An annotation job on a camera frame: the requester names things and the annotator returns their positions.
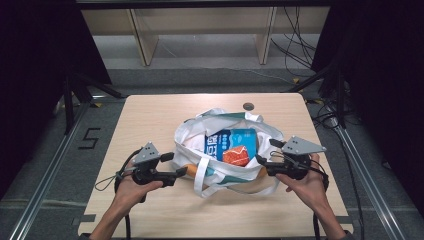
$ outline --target cable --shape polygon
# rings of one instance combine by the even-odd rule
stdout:
[[[316,117],[311,117],[311,119],[314,122],[315,128],[318,127],[319,125],[322,125],[325,129],[335,129],[335,128],[339,127],[338,122],[335,125],[328,125],[325,122],[328,121],[328,120],[331,120],[332,118],[338,118],[339,113],[336,110],[334,110],[334,111],[331,111],[331,112],[328,112],[328,113],[321,114],[321,111],[325,108],[334,109],[334,107],[332,105],[336,104],[337,102],[336,102],[336,100],[325,100],[324,102],[325,102],[325,104],[318,110]],[[341,114],[343,114],[343,116],[349,116],[349,115],[354,114],[354,113],[355,113],[355,110],[349,110],[348,109],[348,110],[342,111]],[[360,125],[360,123],[353,123],[353,122],[349,122],[349,123],[354,124],[354,125]]]
[[[126,176],[129,176],[129,175],[131,175],[131,174],[127,174],[127,175],[123,175],[124,174],[124,172],[126,172],[126,171],[133,171],[135,168],[126,168],[126,166],[128,165],[128,163],[131,161],[131,159],[135,156],[135,155],[137,155],[137,154],[139,154],[140,153],[140,151],[142,150],[143,148],[140,148],[140,149],[138,149],[138,150],[136,150],[136,151],[134,151],[128,158],[127,158],[127,160],[125,160],[125,162],[124,162],[124,164],[122,165],[122,167],[121,167],[121,169],[118,171],[118,172],[116,172],[116,174],[114,175],[114,176],[111,176],[111,177],[108,177],[108,178],[106,178],[106,179],[103,179],[103,180],[101,180],[101,181],[99,181],[99,182],[97,182],[95,185],[94,185],[94,188],[96,189],[96,190],[98,190],[98,191],[104,191],[109,185],[110,185],[110,183],[113,181],[113,179],[115,179],[115,193],[116,193],[116,191],[118,191],[118,187],[119,187],[119,184],[121,183],[121,180],[122,180],[122,178],[124,178],[124,177],[126,177]],[[104,188],[98,188],[97,186],[100,184],[100,183],[102,183],[102,182],[105,182],[105,181],[107,181],[107,180],[110,180],[109,181],[109,183],[104,187]],[[131,239],[131,223],[130,223],[130,215],[129,214],[127,214],[126,216],[125,216],[125,229],[126,229],[126,239],[127,240],[130,240]]]
[[[324,106],[323,106],[323,107],[322,107],[322,108],[318,111],[318,114],[320,113],[320,111],[321,111],[322,109],[324,109],[324,108],[327,106],[327,104],[326,104],[326,105],[324,105]],[[316,120],[317,118],[322,117],[322,116],[325,116],[325,120],[328,120],[328,119],[330,119],[330,118],[335,118],[337,115],[336,115],[336,114],[334,114],[334,112],[330,112],[330,113],[325,113],[325,114],[323,114],[323,115],[317,116],[316,118],[313,118],[313,119],[315,119],[315,120]],[[344,143],[343,143],[343,140],[342,140],[341,136],[340,136],[340,135],[337,133],[337,131],[335,130],[335,128],[337,128],[337,127],[338,127],[338,124],[336,124],[334,127],[329,127],[329,126],[325,125],[322,121],[323,121],[323,120],[321,120],[321,124],[323,125],[323,127],[324,127],[324,128],[326,128],[326,129],[331,129],[331,130],[332,130],[332,131],[336,134],[336,136],[337,136],[337,137],[338,137],[338,139],[339,139],[340,145],[341,145],[341,147],[342,147],[343,154],[344,154],[345,159],[346,159],[346,162],[347,162],[347,166],[348,166],[348,170],[349,170],[349,175],[350,175],[350,178],[351,178],[352,187],[353,187],[353,191],[354,191],[354,194],[355,194],[356,202],[357,202],[357,205],[358,205],[358,213],[359,213],[359,221],[360,221],[361,239],[364,239],[364,235],[365,235],[365,233],[364,233],[364,218],[363,218],[363,213],[362,213],[361,200],[360,200],[360,198],[359,198],[358,189],[357,189],[356,182],[355,182],[355,176],[353,175],[352,164],[351,164],[351,162],[350,162],[350,158],[349,158],[349,155],[348,155],[348,153],[347,153],[346,146],[344,145]]]
[[[314,171],[314,172],[321,174],[322,183],[323,183],[323,186],[324,186],[324,191],[327,192],[327,189],[328,189],[328,186],[329,186],[328,175],[325,172],[324,168],[321,166],[321,164],[319,164],[317,161],[314,161],[314,160],[311,159],[312,162],[318,164],[318,167],[320,169],[322,169],[322,171],[320,171],[319,169],[310,167],[310,166],[303,165],[303,164],[295,161],[294,159],[292,159],[290,156],[288,156],[284,153],[278,152],[278,151],[272,151],[270,154],[271,154],[271,157],[280,157],[280,158],[283,158],[284,160],[290,161],[291,163],[293,163],[293,165],[297,169],[304,169],[304,170],[308,170],[308,171],[310,170],[310,171]],[[312,216],[312,223],[313,223],[313,226],[314,226],[315,239],[320,240],[321,234],[320,234],[319,225],[318,225],[318,217],[315,213]]]
[[[347,166],[348,166],[348,169],[349,169],[349,175],[350,175],[350,178],[352,180],[352,186],[353,186],[353,190],[354,190],[354,193],[355,193],[356,202],[358,204],[358,213],[359,213],[359,221],[360,221],[359,224],[360,224],[360,228],[361,228],[361,239],[364,239],[364,235],[365,235],[365,233],[364,233],[364,217],[363,217],[363,214],[362,214],[361,200],[359,198],[358,189],[357,189],[356,183],[355,183],[355,177],[353,175],[352,164],[350,162],[350,158],[349,158],[349,155],[347,153],[346,147],[343,144],[342,138],[336,132],[336,130],[332,129],[332,131],[339,138],[340,144],[341,144],[342,149],[343,149],[343,153],[344,153],[345,158],[346,158]]]
[[[288,37],[286,34],[284,34],[284,36],[287,38],[287,39],[289,39],[289,44],[288,44],[288,46],[287,46],[287,49],[283,49],[281,46],[279,46],[273,39],[271,39],[271,41],[274,43],[274,45],[275,46],[277,46],[277,48],[281,51],[281,52],[283,52],[284,54],[285,54],[285,56],[284,56],[284,65],[285,65],[285,67],[286,67],[286,70],[288,71],[288,72],[290,72],[292,75],[294,75],[294,76],[298,76],[298,77],[311,77],[311,76],[306,76],[306,75],[301,75],[301,74],[296,74],[296,73],[294,73],[294,72],[292,72],[291,70],[289,70],[289,68],[288,68],[288,66],[287,66],[287,57],[290,57],[290,58],[292,58],[293,60],[295,60],[295,61],[297,61],[298,63],[300,63],[301,65],[303,65],[304,67],[306,67],[306,68],[308,68],[308,69],[310,69],[311,68],[311,62],[310,62],[310,60],[312,61],[312,56],[311,56],[311,54],[309,53],[309,50],[308,50],[308,48],[310,49],[310,50],[315,50],[315,48],[314,47],[312,47],[310,44],[308,44],[308,43],[306,43],[306,41],[304,41],[303,40],[303,38],[301,37],[301,34],[300,34],[300,25],[299,25],[299,15],[300,15],[300,8],[299,7],[296,7],[296,22],[295,22],[295,24],[293,24],[293,21],[292,21],[292,19],[290,18],[290,16],[289,16],[289,14],[288,14],[288,12],[287,12],[287,9],[284,7],[284,11],[285,11],[285,13],[286,13],[286,16],[287,16],[287,18],[288,18],[288,20],[289,20],[289,22],[290,22],[290,25],[291,25],[291,27],[292,27],[292,29],[293,29],[293,33],[292,33],[292,36],[291,37]],[[299,39],[299,42],[297,42],[297,41],[295,41],[293,38],[294,38],[294,36],[296,36],[298,39]],[[298,45],[300,45],[301,46],[301,48],[302,48],[302,51],[303,51],[303,55],[305,56],[305,58],[306,58],[306,60],[303,60],[303,59],[301,59],[300,57],[298,57],[298,56],[296,56],[296,55],[294,55],[294,54],[292,54],[292,53],[290,53],[290,51],[289,51],[289,49],[290,49],[290,46],[291,46],[291,44],[292,43],[296,43],[296,44],[298,44]]]

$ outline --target orange object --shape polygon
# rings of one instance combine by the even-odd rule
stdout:
[[[250,159],[245,146],[228,149],[223,153],[222,161],[239,167],[246,166]]]
[[[263,176],[267,176],[267,175],[268,175],[268,172],[267,172],[267,170],[266,170],[266,167],[263,167],[263,168],[261,168],[261,170],[259,171],[257,178],[260,178],[260,177],[263,177]]]
[[[195,164],[186,164],[184,167],[187,167],[186,174],[190,177],[196,177],[197,166]]]

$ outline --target wooden table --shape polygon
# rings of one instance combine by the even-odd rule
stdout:
[[[292,135],[320,144],[301,95],[297,93],[181,94],[137,95],[126,100],[97,181],[112,176],[136,149],[152,141],[158,151],[173,151],[174,131],[186,119],[214,107],[229,112],[245,111],[252,103],[253,114],[280,129],[285,140]],[[321,164],[330,177],[328,198],[338,217],[348,216],[345,205],[324,154]],[[160,171],[169,171],[169,162],[160,163]],[[272,179],[268,176],[261,181]],[[79,234],[91,232],[114,197],[113,187],[99,192],[93,189],[85,215],[95,214],[94,222],[83,222]],[[222,190],[207,199],[193,191],[193,180],[178,179],[173,187],[147,195],[143,204],[131,213],[133,237],[143,238],[266,238],[313,236],[312,211],[294,193],[286,193],[280,184],[269,196],[241,195]],[[342,224],[353,231],[352,224]],[[125,236],[121,221],[114,237]]]

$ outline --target small round object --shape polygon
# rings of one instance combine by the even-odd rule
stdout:
[[[245,103],[243,104],[243,109],[246,111],[252,111],[255,109],[255,105],[253,105],[253,103]]]

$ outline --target white plastic bag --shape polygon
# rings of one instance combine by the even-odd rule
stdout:
[[[263,122],[260,115],[252,115],[249,112],[227,113],[224,109],[214,108],[205,113],[197,115],[182,123],[175,131],[174,159],[175,168],[184,166],[197,166],[194,178],[194,191],[197,195],[207,198],[220,189],[231,189],[229,186],[251,182],[258,176],[263,167],[256,157],[250,159],[245,167],[239,167],[204,153],[205,136],[210,136],[222,129],[246,129],[256,130],[260,156],[270,156],[272,151],[277,150],[271,146],[269,139],[283,140],[283,133],[278,129]],[[277,188],[278,180],[274,186],[267,187],[259,192],[249,194],[266,195],[273,193]]]

